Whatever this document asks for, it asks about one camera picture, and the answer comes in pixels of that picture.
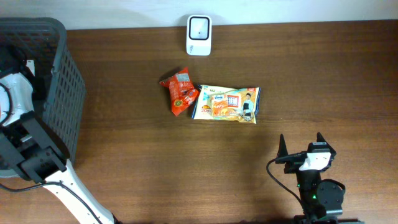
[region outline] white device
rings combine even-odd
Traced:
[[[207,56],[211,52],[211,18],[192,15],[187,21],[187,53]]]

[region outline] wooden table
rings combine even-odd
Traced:
[[[342,218],[397,222],[398,21],[215,26],[208,57],[186,54],[184,27],[69,31],[68,48],[87,88],[75,169],[124,223],[292,218],[266,163],[280,133],[299,152],[317,131],[337,151],[322,177],[346,185]],[[158,81],[185,66],[197,84],[262,87],[258,124],[175,117]],[[0,198],[0,223],[77,222],[45,189]]]

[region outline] black bracket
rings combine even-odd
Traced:
[[[65,171],[70,157],[63,141],[33,112],[0,130],[0,156],[24,180],[44,183]]]

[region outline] white wall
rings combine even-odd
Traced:
[[[398,0],[0,0],[0,17],[53,17],[67,29],[398,19]]]

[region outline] black cable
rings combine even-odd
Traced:
[[[301,201],[301,199],[299,198],[299,196],[297,196],[297,194],[295,194],[293,191],[291,191],[291,190],[288,189],[285,185],[283,185],[281,182],[279,182],[279,180],[277,180],[277,179],[271,174],[271,172],[269,171],[269,165],[270,165],[271,163],[275,162],[275,161],[276,161],[276,158],[273,159],[273,160],[271,160],[271,161],[269,161],[269,162],[267,163],[266,169],[267,169],[268,175],[272,178],[272,180],[274,180],[275,182],[277,182],[277,184],[279,184],[283,189],[285,189],[286,191],[288,191],[289,193],[291,193],[291,194],[298,200],[298,202],[300,203],[301,207],[303,208],[305,218],[307,219],[308,223],[310,223],[310,219],[309,219],[308,214],[307,214],[307,212],[306,212],[307,210],[305,209],[305,205],[304,205],[303,201]]]
[[[86,203],[83,199],[81,199],[81,198],[79,197],[79,195],[77,195],[75,192],[73,192],[72,190],[70,190],[67,186],[63,185],[61,182],[47,182],[47,183],[44,183],[44,184],[38,184],[38,185],[31,186],[31,187],[23,188],[23,189],[10,189],[10,188],[4,186],[3,184],[0,184],[0,189],[7,190],[7,191],[13,192],[13,193],[18,193],[18,192],[25,192],[25,191],[28,191],[28,190],[37,189],[37,188],[44,187],[44,186],[48,186],[48,185],[57,185],[57,186],[62,187],[62,188],[65,189],[65,190],[67,190],[70,194],[72,194],[73,196],[75,196],[75,198],[76,198],[77,200],[79,200],[79,201],[87,208],[87,210],[94,216],[95,220],[96,220],[99,224],[102,224],[102,222],[101,222],[101,221],[99,220],[99,218],[95,215],[94,211],[92,211],[92,209],[90,208],[90,206],[88,206],[87,203]]]

